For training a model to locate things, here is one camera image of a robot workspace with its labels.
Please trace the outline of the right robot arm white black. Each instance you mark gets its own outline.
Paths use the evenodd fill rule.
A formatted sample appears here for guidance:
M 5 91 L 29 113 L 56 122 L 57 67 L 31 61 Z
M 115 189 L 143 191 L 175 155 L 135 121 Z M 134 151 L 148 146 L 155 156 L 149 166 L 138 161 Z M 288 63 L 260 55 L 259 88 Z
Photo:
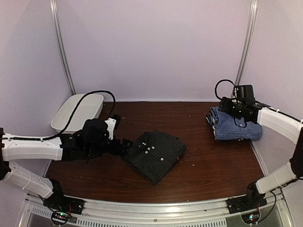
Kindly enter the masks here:
M 273 173 L 248 186 L 246 208 L 254 208 L 261 196 L 303 177 L 303 122 L 255 99 L 252 85 L 234 86 L 232 97 L 219 97 L 219 110 L 236 119 L 268 127 L 295 144 L 292 158 Z

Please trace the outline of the black pinstriped long sleeve shirt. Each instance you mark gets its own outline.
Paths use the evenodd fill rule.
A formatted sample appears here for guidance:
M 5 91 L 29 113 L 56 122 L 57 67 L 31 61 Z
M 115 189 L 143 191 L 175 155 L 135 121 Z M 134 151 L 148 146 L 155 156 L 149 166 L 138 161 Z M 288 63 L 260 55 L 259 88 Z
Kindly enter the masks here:
M 152 185 L 159 183 L 184 156 L 186 145 L 161 131 L 146 131 L 123 156 L 123 160 Z

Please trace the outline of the white plastic basin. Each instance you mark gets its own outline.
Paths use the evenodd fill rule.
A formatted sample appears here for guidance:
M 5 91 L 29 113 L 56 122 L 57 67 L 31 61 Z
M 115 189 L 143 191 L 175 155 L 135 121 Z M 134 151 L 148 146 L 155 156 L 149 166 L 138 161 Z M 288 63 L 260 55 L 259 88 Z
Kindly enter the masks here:
M 52 119 L 50 123 L 52 129 L 60 132 L 65 127 L 76 104 L 83 96 L 84 94 L 77 94 L 68 98 Z M 64 133 L 73 134 L 83 128 L 86 120 L 98 118 L 103 108 L 103 101 L 104 97 L 101 94 L 91 94 L 85 97 L 75 110 L 75 114 Z

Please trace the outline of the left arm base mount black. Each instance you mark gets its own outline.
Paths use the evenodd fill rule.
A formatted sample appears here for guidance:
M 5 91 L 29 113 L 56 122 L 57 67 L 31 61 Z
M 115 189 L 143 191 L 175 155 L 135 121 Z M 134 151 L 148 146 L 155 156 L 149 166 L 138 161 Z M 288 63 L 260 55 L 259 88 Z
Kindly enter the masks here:
M 51 211 L 63 211 L 67 214 L 81 215 L 84 200 L 65 196 L 62 191 L 55 191 L 48 198 L 39 195 L 43 205 Z

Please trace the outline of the blue checked shirt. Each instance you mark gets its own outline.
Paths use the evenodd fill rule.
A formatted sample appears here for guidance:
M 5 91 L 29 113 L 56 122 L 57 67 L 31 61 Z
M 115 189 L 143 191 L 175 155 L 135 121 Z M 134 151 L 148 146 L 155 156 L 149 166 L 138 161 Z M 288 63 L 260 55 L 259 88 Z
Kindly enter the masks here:
M 214 134 L 215 140 L 260 140 L 262 136 L 261 125 L 253 122 L 244 122 L 225 112 L 218 107 L 211 107 L 206 121 Z

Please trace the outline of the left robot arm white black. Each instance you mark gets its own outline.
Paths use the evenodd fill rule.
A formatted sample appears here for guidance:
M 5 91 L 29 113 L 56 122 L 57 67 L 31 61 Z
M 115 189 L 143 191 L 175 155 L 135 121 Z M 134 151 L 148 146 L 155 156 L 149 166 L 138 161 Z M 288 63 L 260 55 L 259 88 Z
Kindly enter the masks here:
M 58 210 L 68 206 L 60 183 L 43 178 L 21 167 L 18 159 L 49 159 L 54 161 L 76 161 L 100 157 L 105 153 L 123 156 L 132 146 L 130 140 L 119 140 L 114 136 L 119 121 L 109 118 L 86 120 L 83 128 L 73 134 L 59 133 L 49 138 L 18 137 L 0 133 L 0 179 L 10 181 L 24 190 L 36 193 L 49 200 Z

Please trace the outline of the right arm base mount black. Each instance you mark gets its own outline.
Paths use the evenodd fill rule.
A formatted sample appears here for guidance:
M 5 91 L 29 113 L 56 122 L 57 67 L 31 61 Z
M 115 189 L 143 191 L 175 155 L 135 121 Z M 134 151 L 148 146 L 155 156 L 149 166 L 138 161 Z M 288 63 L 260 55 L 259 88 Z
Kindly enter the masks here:
M 255 210 L 267 205 L 265 194 L 260 194 L 256 186 L 250 184 L 247 187 L 246 194 L 240 197 L 229 197 L 226 200 L 227 209 L 230 214 Z

